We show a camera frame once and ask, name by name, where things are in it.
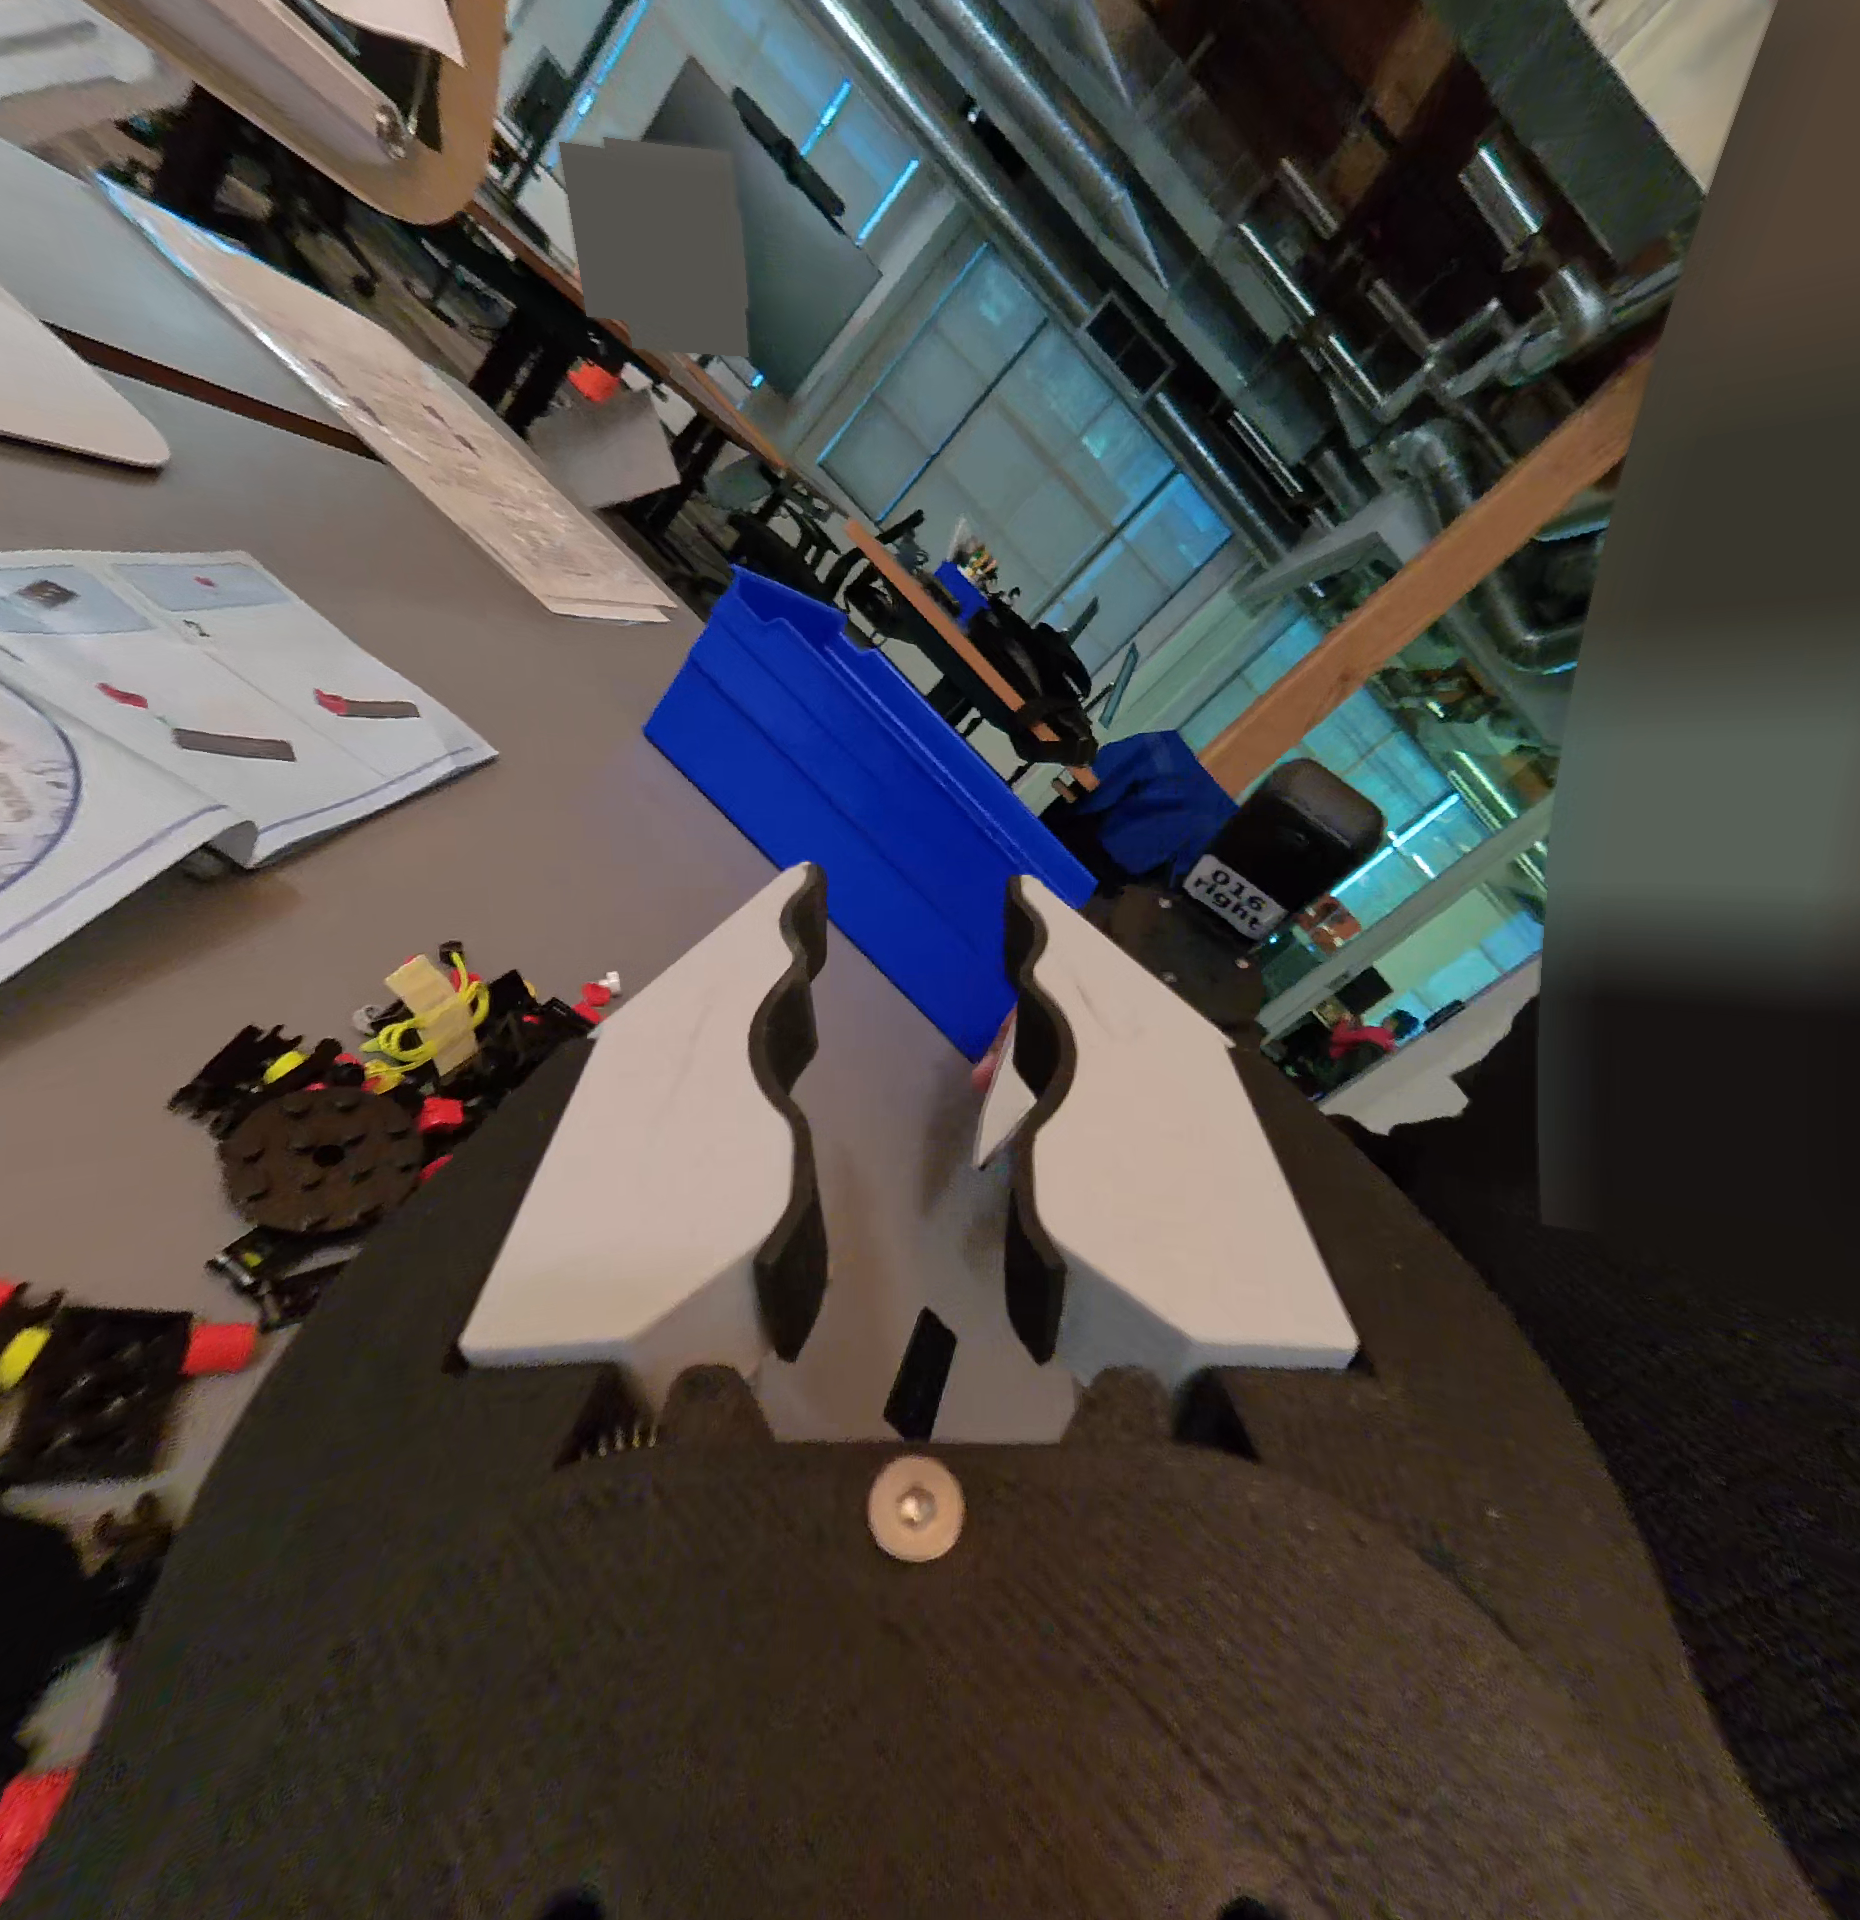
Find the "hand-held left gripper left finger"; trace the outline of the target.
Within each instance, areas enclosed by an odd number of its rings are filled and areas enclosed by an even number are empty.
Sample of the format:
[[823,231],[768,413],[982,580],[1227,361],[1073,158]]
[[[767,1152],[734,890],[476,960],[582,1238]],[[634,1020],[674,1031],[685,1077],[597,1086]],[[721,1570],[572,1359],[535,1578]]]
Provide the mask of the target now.
[[464,1320],[473,1371],[611,1365],[660,1406],[816,1332],[830,1255],[799,1081],[818,1055],[827,874],[801,862],[601,1021]]

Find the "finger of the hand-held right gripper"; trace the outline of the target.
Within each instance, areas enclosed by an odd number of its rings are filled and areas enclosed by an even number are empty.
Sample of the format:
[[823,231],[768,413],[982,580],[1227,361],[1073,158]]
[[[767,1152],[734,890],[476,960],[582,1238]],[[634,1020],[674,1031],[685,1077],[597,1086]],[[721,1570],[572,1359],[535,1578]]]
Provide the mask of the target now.
[[981,1096],[970,1165],[982,1170],[1018,1134],[1039,1105],[1039,1094],[1017,1069],[1017,1039],[997,1037],[987,1055],[970,1070],[972,1089]]

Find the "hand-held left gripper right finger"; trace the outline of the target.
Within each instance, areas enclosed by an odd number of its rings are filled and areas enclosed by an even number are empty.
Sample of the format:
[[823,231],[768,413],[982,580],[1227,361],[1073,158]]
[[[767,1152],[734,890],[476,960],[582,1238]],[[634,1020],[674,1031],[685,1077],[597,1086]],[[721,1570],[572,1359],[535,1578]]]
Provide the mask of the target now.
[[1042,879],[1006,890],[1017,1069],[1006,1317],[1082,1387],[1134,1371],[1346,1373],[1358,1328],[1230,1042]]

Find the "pile of small lego pieces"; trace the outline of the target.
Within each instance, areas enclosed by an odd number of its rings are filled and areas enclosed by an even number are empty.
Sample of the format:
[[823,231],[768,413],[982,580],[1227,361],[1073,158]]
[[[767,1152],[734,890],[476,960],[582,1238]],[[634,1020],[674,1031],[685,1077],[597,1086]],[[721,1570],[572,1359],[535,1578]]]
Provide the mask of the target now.
[[[305,1046],[281,1028],[242,1028],[169,1107],[220,1145],[281,1091],[388,1094],[427,1143],[412,1198],[559,1046],[591,1037],[619,993],[619,976],[606,975],[574,1000],[539,995],[519,971],[473,975],[463,949],[444,944],[388,978],[385,1004],[354,1016],[354,1042]],[[75,1777],[71,1763],[34,1759],[27,1732],[72,1669],[116,1668],[177,1533],[155,1489],[105,1512],[86,1540],[6,1498],[37,1486],[147,1479],[182,1391],[246,1373],[268,1342],[303,1326],[369,1231],[282,1236],[245,1220],[245,1233],[207,1260],[245,1307],[229,1320],[72,1304],[0,1281],[0,1903]]]

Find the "long black lego plate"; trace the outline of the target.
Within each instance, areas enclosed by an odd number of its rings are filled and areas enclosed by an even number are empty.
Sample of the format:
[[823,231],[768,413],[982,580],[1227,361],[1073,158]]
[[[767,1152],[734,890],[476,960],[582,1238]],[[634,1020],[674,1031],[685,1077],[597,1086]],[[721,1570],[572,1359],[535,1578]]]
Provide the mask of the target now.
[[960,1337],[934,1307],[920,1307],[885,1402],[894,1437],[925,1443],[934,1437]]

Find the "black round lego plate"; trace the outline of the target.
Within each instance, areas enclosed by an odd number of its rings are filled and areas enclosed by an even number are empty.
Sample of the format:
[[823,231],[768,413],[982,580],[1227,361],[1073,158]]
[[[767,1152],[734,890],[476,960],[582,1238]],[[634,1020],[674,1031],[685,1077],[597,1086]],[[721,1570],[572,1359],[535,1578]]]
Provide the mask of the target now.
[[373,1227],[418,1185],[425,1136],[388,1094],[281,1091],[218,1145],[223,1189],[242,1220],[282,1236]]

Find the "blue plastic bin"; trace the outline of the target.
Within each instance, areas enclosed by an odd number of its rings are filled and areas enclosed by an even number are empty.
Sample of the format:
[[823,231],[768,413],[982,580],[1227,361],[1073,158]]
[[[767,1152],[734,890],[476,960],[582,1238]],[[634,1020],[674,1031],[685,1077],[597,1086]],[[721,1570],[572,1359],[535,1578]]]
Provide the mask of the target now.
[[741,566],[645,734],[771,862],[824,872],[832,925],[968,1059],[1012,1008],[1009,884],[1094,893],[842,611]]

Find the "light blue instruction booklet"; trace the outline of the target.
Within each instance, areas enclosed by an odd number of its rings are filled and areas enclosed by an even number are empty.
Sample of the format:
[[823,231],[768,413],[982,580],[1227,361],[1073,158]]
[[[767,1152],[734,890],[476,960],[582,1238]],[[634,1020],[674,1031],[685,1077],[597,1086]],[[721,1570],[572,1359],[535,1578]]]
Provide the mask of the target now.
[[246,552],[0,551],[0,987],[199,853],[265,869],[495,755]]

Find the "clear plastic bag with sheet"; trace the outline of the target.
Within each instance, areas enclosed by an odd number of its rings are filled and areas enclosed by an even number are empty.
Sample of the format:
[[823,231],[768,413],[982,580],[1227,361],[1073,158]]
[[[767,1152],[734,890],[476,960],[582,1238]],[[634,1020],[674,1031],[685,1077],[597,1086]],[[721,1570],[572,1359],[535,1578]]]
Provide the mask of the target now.
[[124,186],[98,193],[549,613],[660,625],[673,593],[482,403],[367,315]]

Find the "grey monitor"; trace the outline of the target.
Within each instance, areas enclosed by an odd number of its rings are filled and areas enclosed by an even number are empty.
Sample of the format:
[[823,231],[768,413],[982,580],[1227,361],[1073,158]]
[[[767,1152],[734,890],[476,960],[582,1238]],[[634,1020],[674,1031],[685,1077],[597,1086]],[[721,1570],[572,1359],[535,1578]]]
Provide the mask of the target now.
[[708,234],[719,299],[716,339],[742,346],[763,384],[799,396],[880,283],[850,238],[847,205],[799,144],[742,87],[684,64],[646,144],[671,154],[671,178]]

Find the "white folding stand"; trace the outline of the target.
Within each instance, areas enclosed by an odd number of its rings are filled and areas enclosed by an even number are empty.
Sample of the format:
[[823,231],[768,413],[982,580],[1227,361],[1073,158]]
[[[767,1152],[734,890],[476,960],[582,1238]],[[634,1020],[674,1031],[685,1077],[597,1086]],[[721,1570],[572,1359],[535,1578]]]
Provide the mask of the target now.
[[163,433],[105,372],[367,456],[364,441],[90,178],[34,145],[168,101],[88,5],[0,5],[0,438],[142,474]]

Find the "white paper sheet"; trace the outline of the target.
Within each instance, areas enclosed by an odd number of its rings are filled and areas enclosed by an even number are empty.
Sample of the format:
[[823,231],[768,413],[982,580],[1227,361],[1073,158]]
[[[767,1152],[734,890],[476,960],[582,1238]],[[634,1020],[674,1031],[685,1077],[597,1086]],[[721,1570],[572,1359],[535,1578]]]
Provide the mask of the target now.
[[463,37],[447,3],[324,3],[356,31],[464,64]]

